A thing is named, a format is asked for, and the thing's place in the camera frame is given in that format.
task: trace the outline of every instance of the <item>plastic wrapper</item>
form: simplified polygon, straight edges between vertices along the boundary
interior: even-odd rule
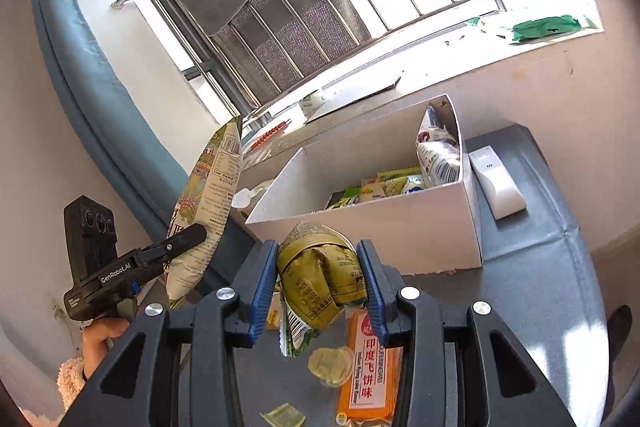
[[[240,177],[241,129],[242,119],[236,117],[214,133],[175,205],[167,237],[200,223],[207,230],[207,238],[176,257],[165,269],[166,291],[172,306],[200,281],[225,229]]]
[[[366,201],[379,200],[386,197],[385,189],[377,178],[370,178],[362,181],[360,188],[360,203]]]
[[[340,388],[335,422],[389,425],[396,409],[402,348],[385,349],[380,344],[366,311],[351,317],[347,344],[354,354],[353,372]]]
[[[347,346],[318,347],[306,363],[306,367],[327,387],[341,387],[353,372],[353,351]]]
[[[267,320],[264,326],[268,330],[279,330],[282,320],[282,302],[280,301],[280,292],[274,292],[271,296],[271,304],[267,312]]]
[[[378,181],[380,181],[387,196],[397,196],[402,193],[402,188],[411,174],[420,174],[420,168],[409,167],[407,169],[379,172]]]
[[[416,190],[422,190],[424,187],[424,180],[422,179],[421,174],[413,174],[412,176],[406,177],[406,183],[402,188],[402,194],[409,194],[411,192],[415,192]]]
[[[249,190],[248,188],[238,190],[238,192],[234,195],[233,200],[231,201],[231,206],[237,208],[245,218],[249,217],[249,214],[251,214],[254,206],[258,204],[260,198],[263,197],[265,192],[269,187],[271,187],[271,184],[274,181],[275,179],[267,180],[256,185],[251,190]]]
[[[362,306],[367,288],[358,258],[342,234],[296,225],[278,247],[282,285],[280,350],[298,356],[347,305]]]
[[[300,427],[306,418],[298,409],[288,403],[283,403],[267,414],[260,413],[260,416],[271,427]]]
[[[420,124],[415,146],[425,186],[434,187],[458,180],[460,146],[431,104]]]
[[[336,192],[334,192],[334,195],[329,201],[329,205],[327,206],[327,208],[339,208],[341,206],[349,206],[350,204],[356,204],[360,202],[359,186],[354,187],[353,185],[351,185],[350,187],[345,188],[340,198],[338,198],[338,201],[335,201],[334,203],[332,203],[332,201],[334,201],[335,194]]]

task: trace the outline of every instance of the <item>table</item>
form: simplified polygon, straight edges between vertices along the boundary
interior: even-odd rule
[[[476,180],[482,268],[454,275],[405,276],[405,282],[442,303],[489,302],[546,374],[577,427],[596,427],[609,370],[606,320],[575,217],[526,128],[513,125],[469,139],[466,145],[469,151],[494,148],[527,209],[495,221]],[[307,416],[305,427],[334,425],[337,392],[323,387],[307,370],[306,361],[313,348],[344,345],[345,337],[341,317],[298,359],[279,354],[277,331],[265,331],[254,349],[236,349],[245,425],[265,427],[259,413],[284,402]],[[184,371],[181,383],[187,379]]]

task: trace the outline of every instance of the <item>snack bag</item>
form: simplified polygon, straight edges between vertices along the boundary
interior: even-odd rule
[[[422,190],[424,187],[424,180],[420,174],[414,174],[413,176],[406,177],[406,183],[402,188],[402,194],[409,194],[416,190]]]
[[[402,348],[381,346],[364,310],[351,317],[347,345],[354,354],[353,373],[340,388],[335,422],[346,425],[391,420],[396,409]]]
[[[242,118],[238,116],[214,133],[175,205],[167,237],[200,223],[207,229],[207,238],[176,257],[165,269],[166,291],[172,306],[200,281],[225,229],[240,177],[241,128]]]
[[[360,188],[360,203],[378,200],[385,196],[385,189],[382,188],[382,185],[377,178],[370,178],[369,180],[362,181],[362,188]]]
[[[460,175],[460,147],[429,104],[415,141],[425,186],[457,181]]]
[[[337,202],[332,203],[329,201],[329,208],[340,208],[341,206],[350,206],[351,204],[356,204],[360,202],[360,186],[354,187],[351,185],[350,187],[345,188],[341,197]]]
[[[420,174],[420,168],[409,167],[408,169],[379,172],[378,181],[380,181],[387,196],[397,196],[402,193],[406,179],[412,174]]]
[[[322,225],[296,225],[278,247],[282,285],[280,350],[296,357],[347,305],[367,300],[364,275],[351,243]]]

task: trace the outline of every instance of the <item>fuzzy sleeve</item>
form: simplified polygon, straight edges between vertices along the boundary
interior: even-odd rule
[[[60,366],[58,390],[62,395],[62,403],[65,406],[65,411],[69,409],[69,406],[71,406],[76,396],[80,394],[80,391],[82,391],[84,387],[83,369],[84,359],[82,357],[69,359]]]

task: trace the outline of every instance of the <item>blue padded edge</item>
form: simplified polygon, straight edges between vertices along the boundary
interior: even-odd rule
[[[255,291],[254,300],[251,302],[250,317],[251,325],[249,326],[249,340],[255,344],[262,332],[264,324],[267,321],[267,314],[271,306],[271,296],[276,283],[276,255],[278,253],[278,244],[272,243],[271,251],[264,264],[264,270],[258,282]]]
[[[76,0],[31,0],[44,61],[82,146],[154,241],[188,179],[117,78]]]
[[[358,256],[360,268],[364,274],[364,280],[367,283],[367,312],[369,313],[371,328],[380,343],[386,346],[389,333],[384,319],[385,306],[378,288],[378,281],[371,269],[371,263],[369,262],[366,249],[362,246],[362,242],[358,243],[356,247],[356,255]]]

